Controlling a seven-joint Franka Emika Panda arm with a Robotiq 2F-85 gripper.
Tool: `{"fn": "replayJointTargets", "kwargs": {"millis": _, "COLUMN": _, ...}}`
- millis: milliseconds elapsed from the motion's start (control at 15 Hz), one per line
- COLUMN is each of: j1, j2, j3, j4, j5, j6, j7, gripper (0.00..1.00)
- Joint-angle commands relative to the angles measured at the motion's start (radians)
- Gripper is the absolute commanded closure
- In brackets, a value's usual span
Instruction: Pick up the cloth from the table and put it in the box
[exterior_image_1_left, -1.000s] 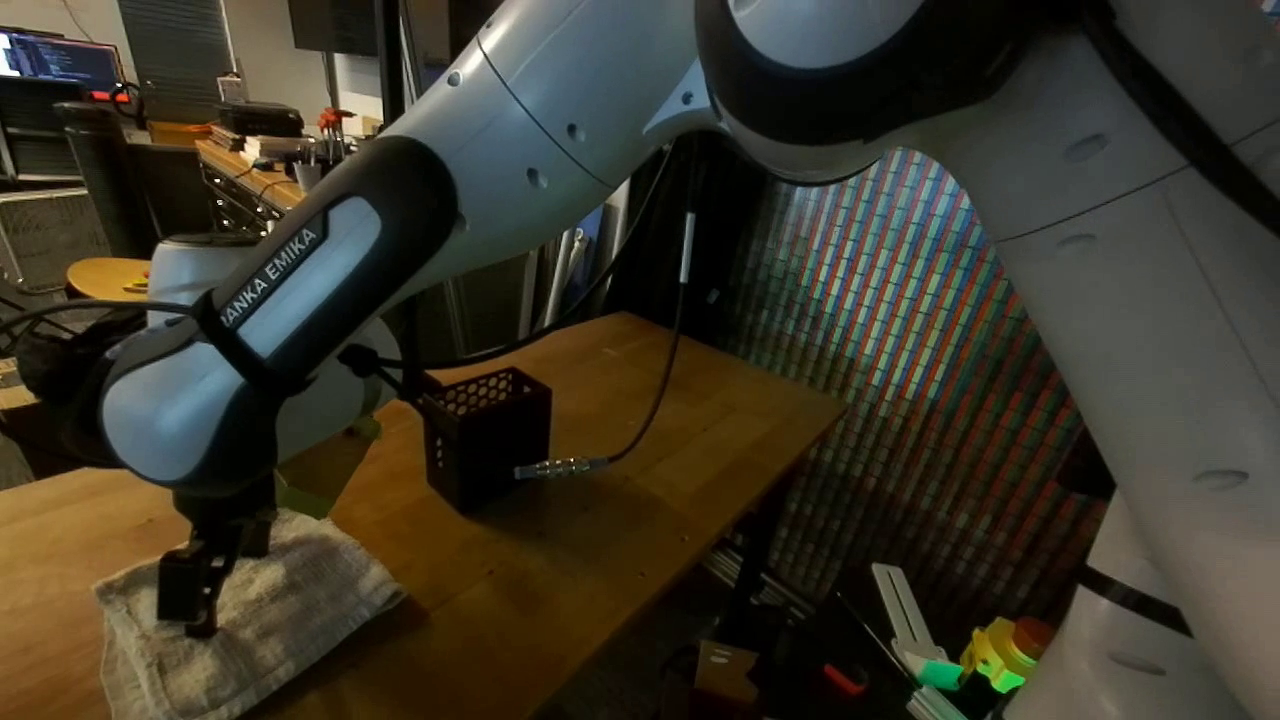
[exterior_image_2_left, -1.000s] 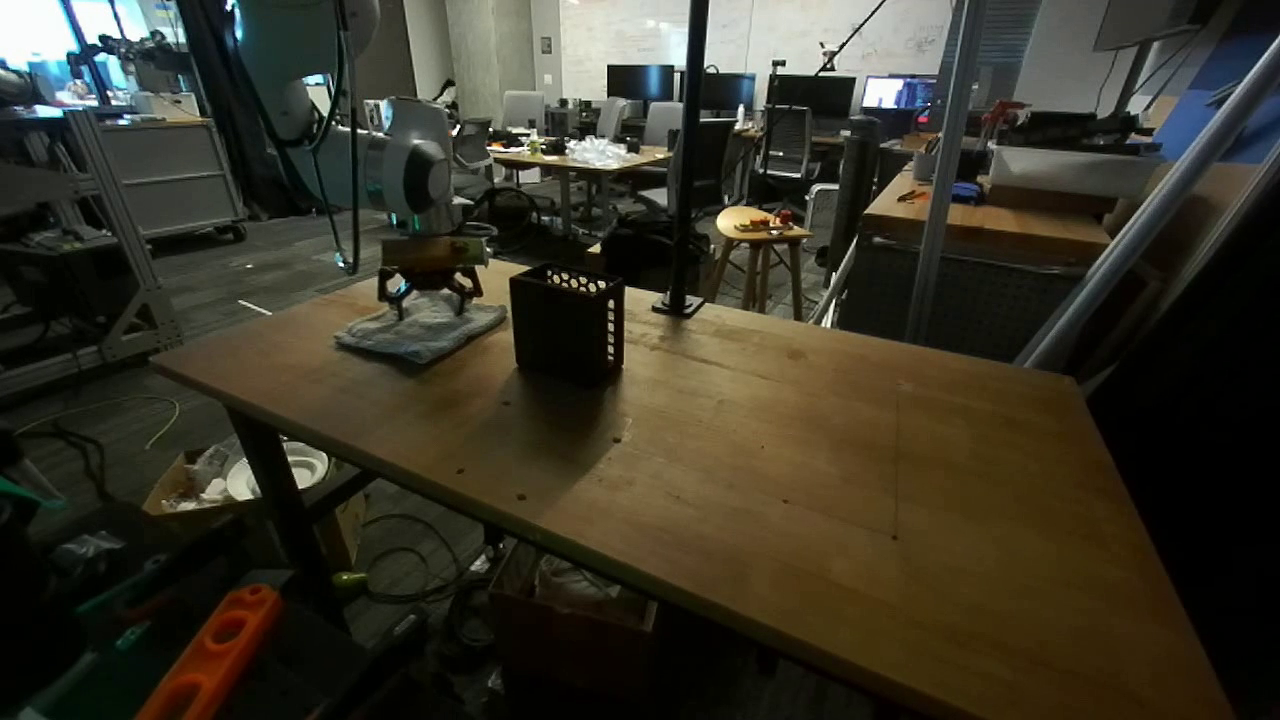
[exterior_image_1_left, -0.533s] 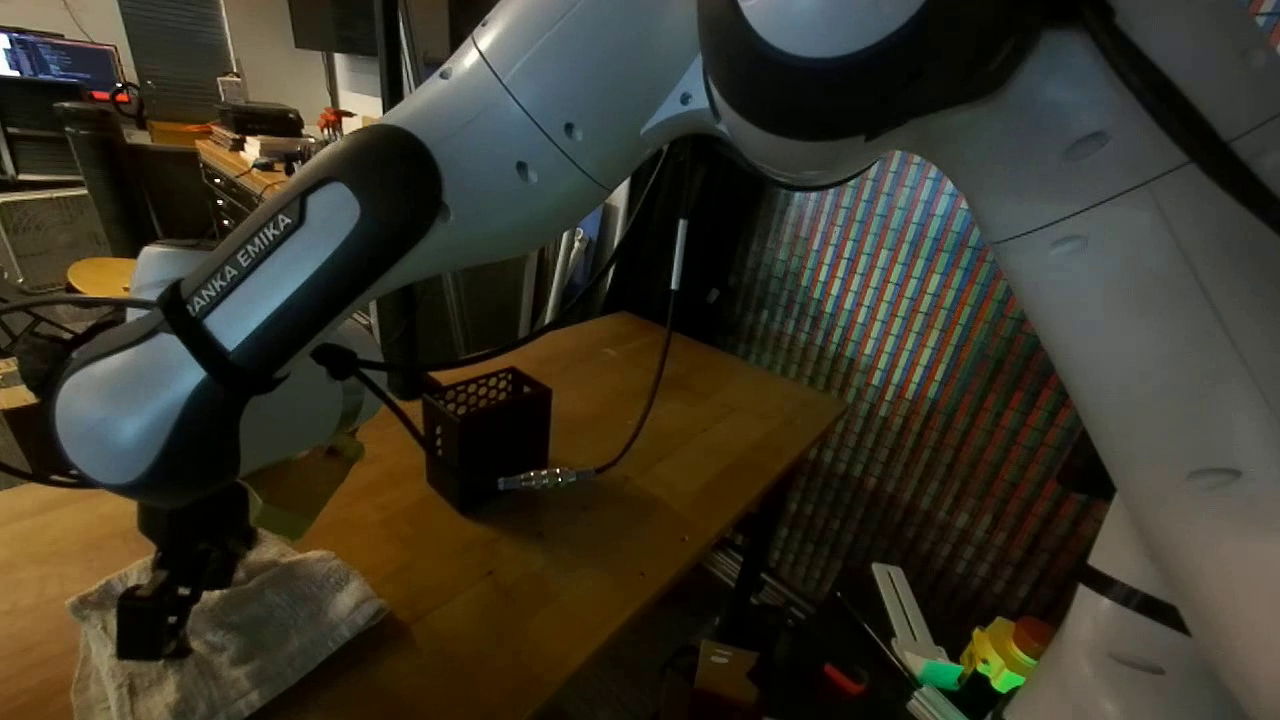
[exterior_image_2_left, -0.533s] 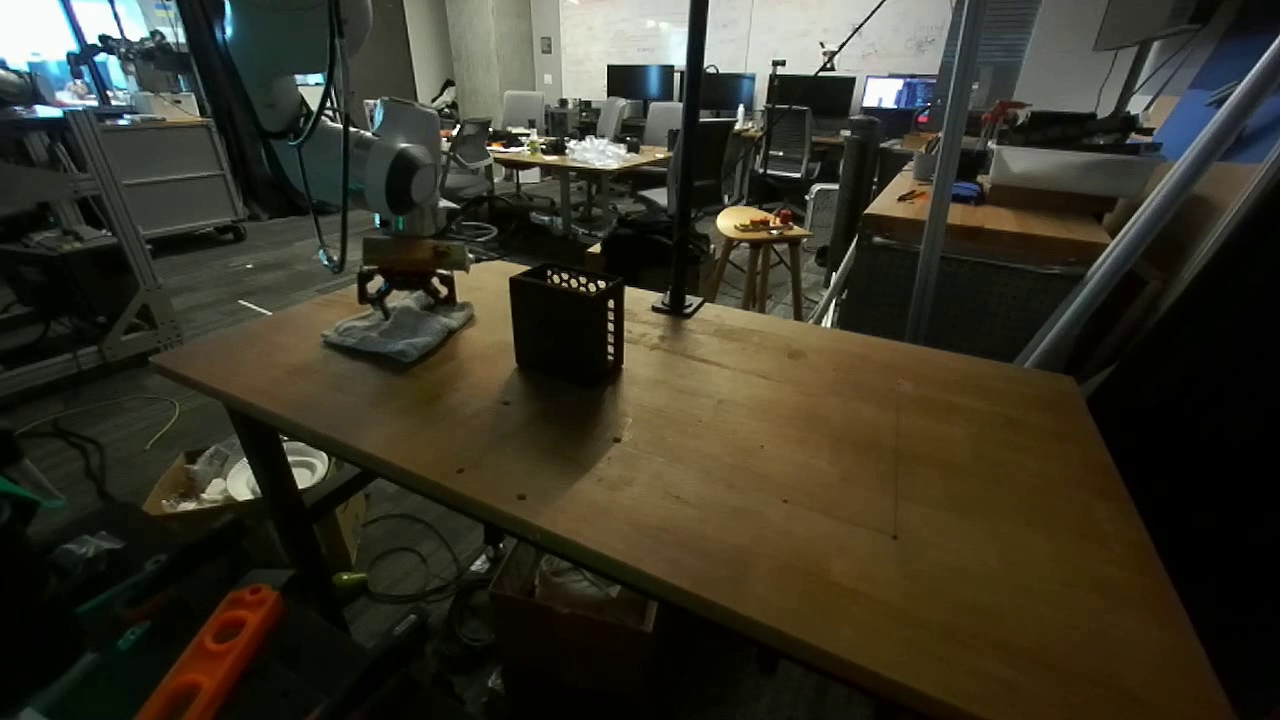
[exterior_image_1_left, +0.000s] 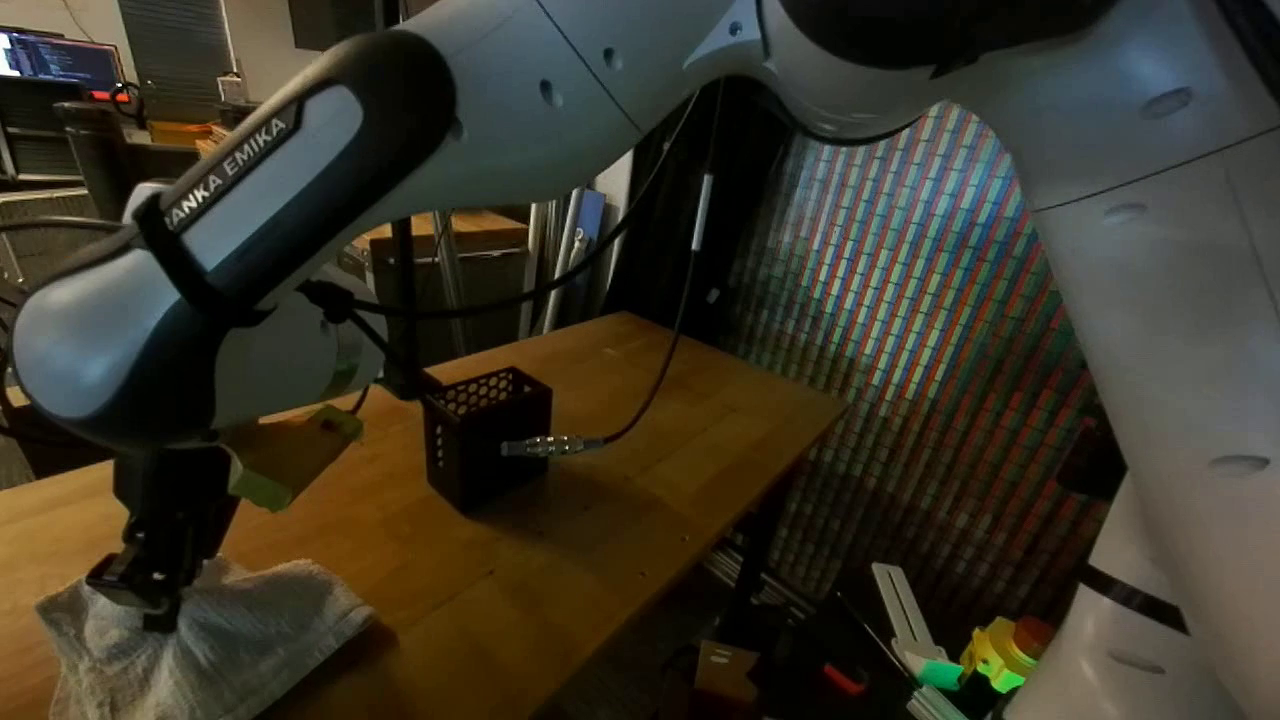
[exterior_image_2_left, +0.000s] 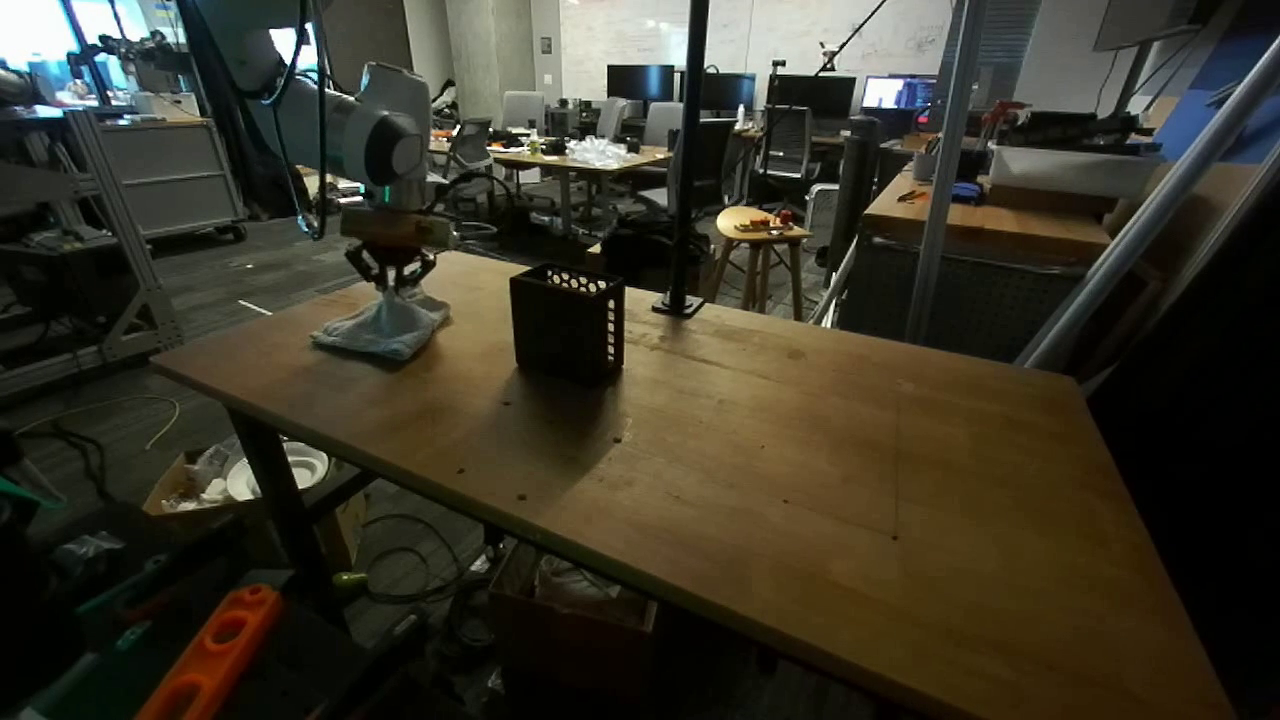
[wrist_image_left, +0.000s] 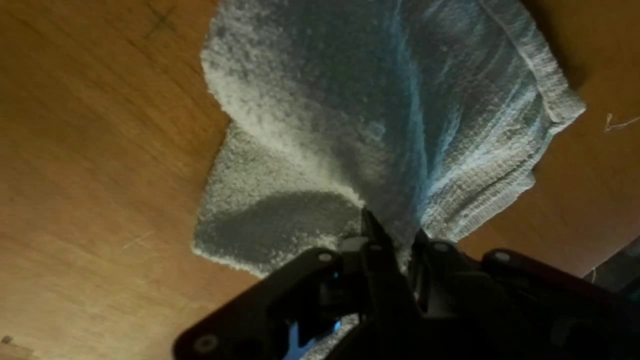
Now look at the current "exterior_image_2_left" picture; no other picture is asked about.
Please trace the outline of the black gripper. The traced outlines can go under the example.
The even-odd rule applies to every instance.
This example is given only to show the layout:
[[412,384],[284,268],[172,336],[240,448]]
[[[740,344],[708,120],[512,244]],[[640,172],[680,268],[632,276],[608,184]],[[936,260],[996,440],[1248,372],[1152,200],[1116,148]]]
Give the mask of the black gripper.
[[452,244],[448,220],[400,208],[344,212],[340,232],[352,240],[348,264],[380,292],[388,292],[388,268],[396,268],[396,292],[420,288],[436,252]]

